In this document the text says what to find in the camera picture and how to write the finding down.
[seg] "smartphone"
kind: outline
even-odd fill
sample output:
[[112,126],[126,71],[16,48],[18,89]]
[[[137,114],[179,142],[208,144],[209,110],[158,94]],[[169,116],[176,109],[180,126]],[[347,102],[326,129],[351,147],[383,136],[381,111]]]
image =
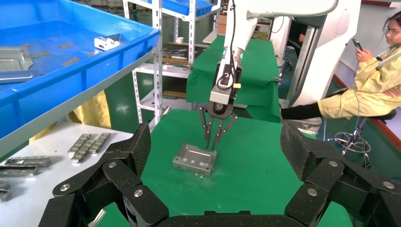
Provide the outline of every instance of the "smartphone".
[[352,41],[354,42],[354,45],[355,45],[355,47],[358,47],[360,50],[362,50],[362,51],[363,51],[363,49],[362,49],[362,47],[361,47],[361,44],[359,43],[359,41],[358,41],[358,40],[356,40],[356,39],[352,39]]

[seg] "white metal shelving rack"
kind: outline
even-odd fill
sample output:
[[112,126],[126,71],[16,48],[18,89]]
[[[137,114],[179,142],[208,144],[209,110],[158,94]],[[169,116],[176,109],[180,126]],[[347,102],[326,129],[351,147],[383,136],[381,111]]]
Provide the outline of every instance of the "white metal shelving rack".
[[[161,13],[158,14],[158,12],[162,12],[162,13],[174,16],[174,40],[175,41],[178,39],[179,19],[189,22],[189,34],[188,34],[188,37],[189,37],[188,64],[189,64],[189,66],[187,68],[180,68],[180,67],[176,67],[173,65],[163,65],[162,63],[159,64],[158,62],[162,62],[162,54],[158,54],[158,61],[157,61],[156,55],[155,55],[153,65],[149,64],[149,63],[144,63],[132,71],[132,76],[133,76],[133,80],[134,80],[135,100],[136,100],[136,104],[137,104],[139,122],[142,123],[142,113],[141,113],[142,109],[155,111],[155,118],[149,124],[150,127],[154,127],[160,121],[160,118],[162,116],[162,110],[163,110],[162,76],[159,77],[158,75],[162,74],[163,76],[169,76],[169,77],[188,78],[188,76],[191,72],[189,68],[192,66],[193,60],[195,59],[195,54],[194,54],[194,52],[195,52],[195,23],[196,23],[196,21],[202,20],[203,18],[205,18],[209,15],[216,14],[214,30],[216,31],[215,36],[217,36],[217,26],[218,26],[218,18],[220,15],[221,0],[218,0],[217,5],[213,6],[209,13],[206,13],[199,17],[196,16],[196,0],[190,0],[189,15],[179,14],[177,12],[160,7],[162,5],[162,0],[158,0],[158,1],[153,0],[152,3],[148,3],[145,0],[123,0],[124,15],[126,18],[129,19],[130,13],[129,13],[129,8],[128,8],[128,2],[152,9],[153,27],[160,29],[160,31],[162,29],[162,14]],[[161,42],[162,42],[162,38],[160,36],[160,39],[159,39],[160,48],[158,49],[159,53],[162,53]],[[140,98],[139,98],[138,80],[137,80],[137,74],[136,74],[137,72],[154,74],[155,88],[154,88],[154,90],[149,92],[149,94],[147,94],[142,100],[140,100]]]

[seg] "woman's hand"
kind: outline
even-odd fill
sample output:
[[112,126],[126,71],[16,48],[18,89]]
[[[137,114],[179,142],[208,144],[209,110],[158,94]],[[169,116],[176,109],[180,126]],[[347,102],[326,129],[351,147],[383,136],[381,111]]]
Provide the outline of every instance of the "woman's hand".
[[400,91],[396,87],[390,88],[383,93],[385,93],[388,96],[391,96],[392,98],[401,96]]
[[368,49],[364,49],[363,51],[357,47],[356,52],[358,62],[367,62],[373,58],[372,53]]

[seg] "yellow cloth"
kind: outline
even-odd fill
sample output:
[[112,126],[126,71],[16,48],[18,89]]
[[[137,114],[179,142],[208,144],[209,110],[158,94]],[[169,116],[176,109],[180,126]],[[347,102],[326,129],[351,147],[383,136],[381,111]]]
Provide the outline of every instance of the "yellow cloth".
[[[382,58],[386,59],[401,47],[393,47]],[[381,116],[401,106],[401,97],[390,97],[383,92],[396,87],[401,91],[401,57],[386,62],[376,70],[379,61],[372,58],[360,62],[355,76],[355,86],[341,95],[318,101],[320,113],[327,118],[350,118],[352,116]]]
[[[109,106],[104,91],[95,95],[69,114],[73,122],[101,128],[111,128]],[[42,130],[29,140],[29,143],[41,138],[56,126],[57,122]]]

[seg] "eyeglasses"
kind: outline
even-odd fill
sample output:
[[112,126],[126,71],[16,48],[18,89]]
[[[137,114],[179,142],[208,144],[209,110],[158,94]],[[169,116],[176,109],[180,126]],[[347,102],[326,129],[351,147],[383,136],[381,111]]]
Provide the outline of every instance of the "eyeglasses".
[[394,31],[393,29],[389,29],[388,27],[383,28],[383,33],[386,35],[390,33],[390,35],[398,35],[400,31]]

